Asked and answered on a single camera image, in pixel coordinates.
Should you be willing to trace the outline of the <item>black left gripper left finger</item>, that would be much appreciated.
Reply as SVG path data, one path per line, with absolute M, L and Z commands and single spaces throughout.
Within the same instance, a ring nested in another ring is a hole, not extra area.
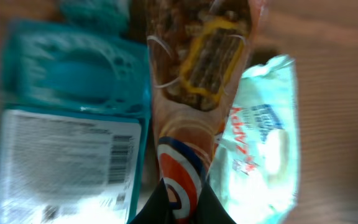
M 160 180 L 143 209 L 129 224 L 176 224 L 163 179 Z

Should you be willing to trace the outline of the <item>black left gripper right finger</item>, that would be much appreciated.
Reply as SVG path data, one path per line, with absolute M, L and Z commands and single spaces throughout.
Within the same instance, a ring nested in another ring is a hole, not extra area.
M 236 224 L 209 184 L 205 184 L 196 209 L 196 224 Z

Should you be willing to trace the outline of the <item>light teal wipes packet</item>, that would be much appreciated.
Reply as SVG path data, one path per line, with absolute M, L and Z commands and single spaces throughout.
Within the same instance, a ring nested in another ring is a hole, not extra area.
M 295 60 L 278 55 L 239 82 L 209 184 L 235 223 L 281 223 L 300 176 Z

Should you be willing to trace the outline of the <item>teal mouthwash bottle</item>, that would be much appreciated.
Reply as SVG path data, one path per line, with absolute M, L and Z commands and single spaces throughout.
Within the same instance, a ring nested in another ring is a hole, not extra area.
M 62 1 L 14 21 L 0 76 L 0 224 L 129 223 L 150 116 L 130 1 Z

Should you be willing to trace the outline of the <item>red orange snack bar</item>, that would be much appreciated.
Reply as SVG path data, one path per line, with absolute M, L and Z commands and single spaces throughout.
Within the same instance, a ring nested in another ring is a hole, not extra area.
M 267 1 L 147 0 L 152 120 L 175 223 L 196 212 Z

